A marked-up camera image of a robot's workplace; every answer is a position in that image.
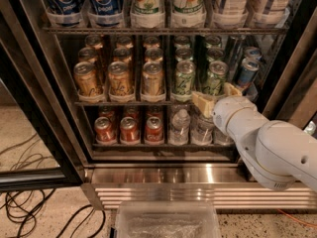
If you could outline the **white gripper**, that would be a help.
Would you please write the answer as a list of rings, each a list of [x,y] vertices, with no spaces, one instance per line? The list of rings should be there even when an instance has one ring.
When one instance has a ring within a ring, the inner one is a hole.
[[[198,91],[192,92],[192,102],[206,118],[213,116],[216,127],[230,137],[238,135],[242,129],[242,122],[247,119],[243,115],[242,119],[234,123],[241,111],[257,112],[257,106],[248,98],[242,96],[243,93],[229,82],[224,83],[224,94],[229,97],[213,96]]]

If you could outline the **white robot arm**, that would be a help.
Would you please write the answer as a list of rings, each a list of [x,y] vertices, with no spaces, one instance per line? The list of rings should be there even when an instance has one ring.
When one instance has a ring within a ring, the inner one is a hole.
[[[194,105],[230,137],[256,181],[285,190],[301,181],[317,190],[317,139],[280,120],[268,120],[235,87],[222,96],[194,91]]]

